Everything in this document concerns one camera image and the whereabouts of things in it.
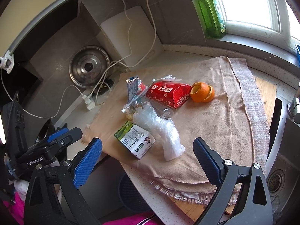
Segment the towel fringe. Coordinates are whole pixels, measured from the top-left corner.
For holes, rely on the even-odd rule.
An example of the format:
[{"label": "towel fringe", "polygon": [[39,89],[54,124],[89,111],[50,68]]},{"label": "towel fringe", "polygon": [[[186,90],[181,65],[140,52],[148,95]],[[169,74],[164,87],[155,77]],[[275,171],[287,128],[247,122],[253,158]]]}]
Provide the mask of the towel fringe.
[{"label": "towel fringe", "polygon": [[[189,203],[208,205],[208,203],[214,196],[214,193],[210,193],[210,194],[191,193],[193,196],[198,195],[199,198],[197,198],[197,199],[189,198],[189,197],[183,195],[182,193],[180,193],[180,191],[170,190],[170,189],[162,186],[160,183],[158,183],[157,181],[155,181],[153,179],[149,179],[148,182],[150,184],[152,184],[155,189],[166,194],[168,197],[174,197],[177,200],[187,201]],[[238,195],[239,195],[239,192],[233,192],[228,205],[235,204],[238,199]]]}]

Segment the power cord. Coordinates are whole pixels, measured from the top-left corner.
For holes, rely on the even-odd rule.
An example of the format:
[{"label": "power cord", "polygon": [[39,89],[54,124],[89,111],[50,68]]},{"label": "power cord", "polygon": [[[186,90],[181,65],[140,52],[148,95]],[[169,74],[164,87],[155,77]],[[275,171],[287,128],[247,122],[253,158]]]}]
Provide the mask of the power cord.
[{"label": "power cord", "polygon": [[[126,18],[128,19],[128,21],[130,22],[130,26],[129,26],[129,29],[128,29],[128,32],[127,32],[127,41],[128,41],[128,45],[129,45],[129,48],[130,48],[130,53],[129,53],[129,55],[127,55],[127,56],[125,56],[124,58],[120,59],[120,61],[124,60],[125,58],[128,58],[128,57],[131,56],[131,54],[132,54],[131,44],[130,44],[130,40],[129,40],[129,32],[130,32],[130,29],[131,29],[131,27],[132,27],[132,22],[131,22],[130,18],[128,17],[127,13],[126,13],[126,3],[125,3],[124,0],[122,0],[122,2],[123,2],[123,4],[124,4],[124,13],[125,13],[125,16],[126,16]],[[97,99],[98,99],[99,91],[100,91],[100,89],[101,89],[101,87],[102,87],[102,85],[103,85],[103,83],[104,83],[105,78],[106,78],[106,75],[107,75],[107,71],[105,72],[105,75],[104,75],[104,77],[103,77],[103,81],[101,82],[101,85],[99,86],[99,89],[98,89],[97,94],[96,94],[96,98],[95,98],[95,104],[96,104],[96,106],[99,106],[99,105],[102,104],[102,103],[98,104],[98,103],[97,103]]]},{"label": "power cord", "polygon": [[[96,101],[96,103],[97,103],[97,98],[98,98],[99,90],[100,90],[101,86],[103,85],[103,83],[105,83],[105,82],[104,82],[105,77],[106,77],[106,75],[107,75],[108,70],[109,70],[111,67],[113,67],[113,66],[115,66],[116,64],[120,63],[120,64],[123,65],[124,67],[127,67],[127,68],[133,68],[133,67],[137,66],[141,61],[143,61],[143,59],[144,59],[144,58],[149,54],[149,52],[152,50],[152,48],[153,48],[153,46],[154,46],[154,44],[155,44],[155,40],[156,40],[156,26],[155,26],[155,22],[154,22],[154,19],[153,19],[153,15],[152,15],[152,12],[151,12],[151,9],[150,9],[150,6],[149,6],[149,2],[148,2],[148,0],[146,0],[147,7],[148,7],[148,11],[149,11],[149,13],[150,13],[151,20],[152,20],[153,27],[154,27],[154,40],[153,40],[152,46],[151,46],[151,48],[149,49],[149,51],[145,54],[145,56],[143,56],[143,57],[142,57],[135,65],[133,65],[133,66],[127,66],[126,64],[122,63],[121,61],[124,60],[125,58],[131,56],[131,54],[132,54],[132,49],[131,49],[130,40],[129,40],[129,32],[130,32],[130,29],[131,29],[131,27],[132,27],[132,22],[131,22],[131,20],[129,19],[129,17],[127,16],[125,1],[124,1],[124,0],[122,0],[122,1],[123,1],[123,4],[124,4],[124,12],[125,12],[125,16],[126,16],[126,18],[130,21],[130,26],[129,26],[129,29],[128,29],[128,32],[127,32],[127,39],[128,39],[128,44],[129,44],[129,48],[130,48],[130,54],[127,55],[127,56],[125,56],[124,58],[118,60],[118,61],[112,61],[112,62],[109,64],[108,68],[104,71],[103,75],[101,76],[101,78],[99,79],[99,81],[97,82],[97,84],[95,85],[95,87],[93,88],[93,90],[91,91],[91,93],[90,93],[88,96],[84,95],[84,94],[80,91],[80,89],[79,89],[78,87],[74,86],[74,85],[70,85],[70,86],[68,86],[67,88],[65,88],[65,90],[64,90],[64,92],[63,92],[63,94],[62,94],[62,96],[61,96],[61,100],[60,100],[60,104],[59,104],[59,108],[58,108],[58,110],[57,110],[57,113],[56,113],[53,117],[40,117],[40,116],[34,115],[34,114],[32,114],[32,113],[29,113],[29,112],[26,111],[25,109],[24,109],[24,112],[26,112],[27,114],[29,114],[29,115],[31,115],[31,116],[34,116],[34,117],[36,117],[36,118],[39,118],[39,119],[52,119],[52,118],[55,118],[55,117],[58,115],[58,113],[59,113],[60,107],[61,107],[61,105],[62,105],[62,99],[63,99],[63,97],[64,97],[64,94],[65,94],[66,90],[67,90],[69,87],[72,87],[72,86],[75,87],[75,88],[80,92],[80,94],[82,95],[82,97],[85,99],[85,102],[87,102],[88,100],[90,101],[90,97],[92,96],[92,93],[95,91],[96,87],[101,83],[101,85],[100,85],[100,87],[99,87],[99,89],[98,89],[98,91],[97,91],[97,94],[96,94],[96,99],[95,99],[95,101]],[[2,82],[3,88],[4,88],[5,92],[7,93],[8,97],[9,97],[9,98],[11,99],[11,101],[12,101],[13,99],[12,99],[11,96],[9,95],[9,93],[8,93],[8,91],[7,91],[7,89],[6,89],[5,85],[4,85],[4,82],[3,82],[2,69],[0,70],[0,75],[1,75],[1,82]]]},{"label": "power cord", "polygon": [[[3,88],[4,88],[5,92],[7,93],[9,99],[11,99],[11,100],[13,101],[13,99],[12,99],[11,96],[9,95],[9,93],[8,93],[8,91],[7,91],[7,89],[6,89],[5,85],[4,85],[3,77],[2,77],[2,69],[0,70],[0,75],[1,75],[1,82],[2,82]],[[60,107],[61,107],[61,105],[62,105],[62,99],[63,99],[63,97],[64,97],[64,94],[65,94],[66,90],[67,90],[68,88],[70,88],[71,86],[73,86],[73,87],[75,87],[76,89],[78,89],[78,91],[80,92],[80,94],[83,96],[83,94],[81,93],[81,91],[80,91],[80,89],[79,89],[78,87],[76,87],[76,86],[74,86],[74,85],[69,85],[67,88],[65,88],[64,92],[62,93],[61,100],[60,100],[60,104],[59,104],[59,108],[58,108],[57,113],[55,114],[55,116],[45,118],[45,117],[39,117],[39,116],[37,116],[37,115],[34,115],[34,114],[32,114],[32,113],[26,111],[25,109],[24,109],[24,112],[28,113],[28,114],[31,115],[31,116],[34,116],[34,117],[36,117],[36,118],[39,118],[39,119],[52,119],[52,118],[55,118],[55,117],[58,115],[58,113],[59,113]]]},{"label": "power cord", "polygon": [[[123,3],[124,3],[125,15],[126,15],[127,19],[130,20],[130,19],[128,18],[127,14],[126,14],[126,5],[125,5],[125,2],[124,2],[124,0],[122,0],[122,1],[123,1]],[[133,65],[133,66],[127,66],[126,64],[124,64],[124,63],[121,62],[122,60],[124,60],[125,58],[129,57],[129,56],[132,54],[132,50],[131,50],[131,46],[130,46],[130,41],[129,41],[129,30],[130,30],[130,28],[131,28],[131,26],[130,26],[130,27],[129,27],[129,30],[128,30],[128,33],[127,33],[128,44],[129,44],[129,47],[130,47],[130,54],[129,54],[128,56],[126,56],[126,57],[120,59],[119,61],[112,61],[112,62],[110,63],[109,67],[104,71],[104,73],[103,73],[103,75],[101,76],[101,78],[100,78],[100,80],[98,81],[98,83],[95,85],[95,87],[93,88],[93,90],[91,91],[91,93],[87,96],[87,99],[89,99],[89,98],[92,96],[92,93],[95,91],[96,87],[100,84],[100,82],[101,82],[101,80],[103,79],[103,77],[104,77],[104,79],[105,79],[106,73],[107,73],[107,71],[108,71],[111,67],[113,67],[113,66],[115,66],[116,64],[120,63],[120,64],[122,64],[124,67],[127,67],[127,68],[133,68],[133,67],[137,66],[141,61],[143,61],[143,59],[144,59],[144,58],[149,54],[149,52],[152,50],[152,48],[153,48],[153,46],[154,46],[154,43],[155,43],[155,40],[156,40],[156,26],[155,26],[155,22],[154,22],[154,19],[153,19],[153,16],[152,16],[152,12],[151,12],[151,9],[150,9],[148,0],[146,0],[146,3],[147,3],[148,11],[149,11],[149,13],[150,13],[151,20],[152,20],[153,27],[154,27],[154,40],[153,40],[153,43],[152,43],[151,48],[150,48],[149,51],[146,53],[146,55],[143,56],[143,57],[142,57],[135,65]]]}]

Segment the stainless steel lid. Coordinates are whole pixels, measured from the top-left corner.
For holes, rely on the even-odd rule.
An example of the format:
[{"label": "stainless steel lid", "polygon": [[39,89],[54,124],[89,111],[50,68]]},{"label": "stainless steel lid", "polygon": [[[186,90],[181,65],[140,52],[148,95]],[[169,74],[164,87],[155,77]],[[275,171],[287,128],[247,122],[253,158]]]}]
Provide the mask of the stainless steel lid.
[{"label": "stainless steel lid", "polygon": [[85,46],[71,59],[70,77],[81,88],[93,88],[108,68],[109,62],[109,57],[103,49]]}]

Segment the cow logo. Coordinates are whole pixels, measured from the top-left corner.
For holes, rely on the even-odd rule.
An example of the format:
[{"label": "cow logo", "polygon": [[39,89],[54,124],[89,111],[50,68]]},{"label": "cow logo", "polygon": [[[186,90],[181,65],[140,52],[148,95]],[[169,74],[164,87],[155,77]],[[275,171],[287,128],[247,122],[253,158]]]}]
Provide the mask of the cow logo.
[{"label": "cow logo", "polygon": [[149,136],[145,138],[145,142],[146,142],[146,143],[148,143],[148,144],[149,144],[149,143],[150,143],[150,141],[151,141],[151,139],[150,139],[150,137],[149,137]]}]

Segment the metal screw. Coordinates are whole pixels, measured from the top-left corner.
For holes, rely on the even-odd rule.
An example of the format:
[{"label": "metal screw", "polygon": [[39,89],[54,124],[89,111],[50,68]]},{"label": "metal screw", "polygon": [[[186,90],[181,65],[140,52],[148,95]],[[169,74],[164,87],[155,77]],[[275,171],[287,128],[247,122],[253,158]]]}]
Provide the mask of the metal screw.
[{"label": "metal screw", "polygon": [[260,169],[260,165],[258,163],[254,163],[253,166],[256,168],[256,169]]},{"label": "metal screw", "polygon": [[35,169],[37,169],[37,170],[39,170],[41,168],[42,168],[42,164],[38,164],[38,165],[35,166]]},{"label": "metal screw", "polygon": [[224,163],[227,165],[227,166],[231,166],[232,165],[232,161],[231,160],[225,160]]},{"label": "metal screw", "polygon": [[70,165],[71,165],[71,160],[65,160],[62,164],[63,164],[65,167],[70,166]]}]

